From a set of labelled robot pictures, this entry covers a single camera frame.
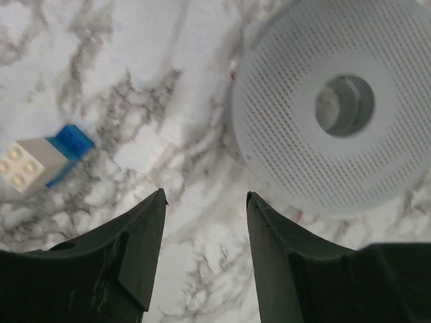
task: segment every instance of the white marble countertop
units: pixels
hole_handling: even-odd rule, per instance
[[[338,244],[431,241],[431,175],[342,219],[267,196],[228,152],[224,94],[247,25],[276,0],[0,1],[0,153],[73,122],[97,149],[54,190],[0,190],[0,248],[47,249],[158,187],[168,212],[146,322],[260,322],[245,198]]]

